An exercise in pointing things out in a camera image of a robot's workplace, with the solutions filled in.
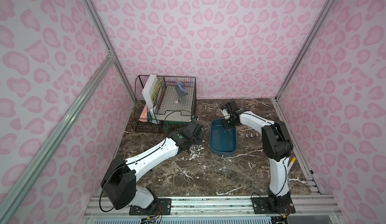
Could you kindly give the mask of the teal plastic storage box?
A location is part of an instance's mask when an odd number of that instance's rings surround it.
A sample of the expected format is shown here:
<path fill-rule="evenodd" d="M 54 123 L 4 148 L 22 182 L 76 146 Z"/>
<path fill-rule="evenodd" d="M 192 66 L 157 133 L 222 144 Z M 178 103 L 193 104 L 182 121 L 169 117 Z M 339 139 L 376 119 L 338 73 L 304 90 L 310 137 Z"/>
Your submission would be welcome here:
<path fill-rule="evenodd" d="M 221 119 L 211 122 L 210 148 L 216 155 L 233 155 L 238 147 L 237 131 L 235 127 L 225 129 Z"/>

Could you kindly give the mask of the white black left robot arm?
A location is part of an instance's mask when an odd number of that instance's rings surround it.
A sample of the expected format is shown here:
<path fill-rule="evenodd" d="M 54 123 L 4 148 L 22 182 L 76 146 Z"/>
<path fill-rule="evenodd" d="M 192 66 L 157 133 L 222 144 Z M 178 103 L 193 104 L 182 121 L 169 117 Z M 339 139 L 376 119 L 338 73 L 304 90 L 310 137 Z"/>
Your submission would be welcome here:
<path fill-rule="evenodd" d="M 149 189 L 138 186 L 137 182 L 163 161 L 188 151 L 192 145 L 201 145 L 203 139 L 204 124 L 193 119 L 186 127 L 171 132 L 159 144 L 137 156 L 127 159 L 116 157 L 102 179 L 102 192 L 116 210 L 126 206 L 156 209 L 157 196 Z"/>

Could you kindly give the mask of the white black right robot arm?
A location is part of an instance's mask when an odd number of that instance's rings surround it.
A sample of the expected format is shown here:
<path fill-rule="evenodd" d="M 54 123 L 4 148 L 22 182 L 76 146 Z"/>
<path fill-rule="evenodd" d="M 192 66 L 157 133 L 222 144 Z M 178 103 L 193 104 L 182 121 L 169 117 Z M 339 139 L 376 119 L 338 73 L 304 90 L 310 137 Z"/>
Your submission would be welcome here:
<path fill-rule="evenodd" d="M 242 110 L 235 101 L 222 106 L 221 113 L 224 116 L 222 123 L 225 129 L 246 125 L 261 134 L 263 152 L 270 163 L 270 185 L 266 203 L 275 212 L 289 205 L 291 193 L 287 181 L 288 164 L 294 146 L 285 123 L 270 121 L 249 110 Z"/>

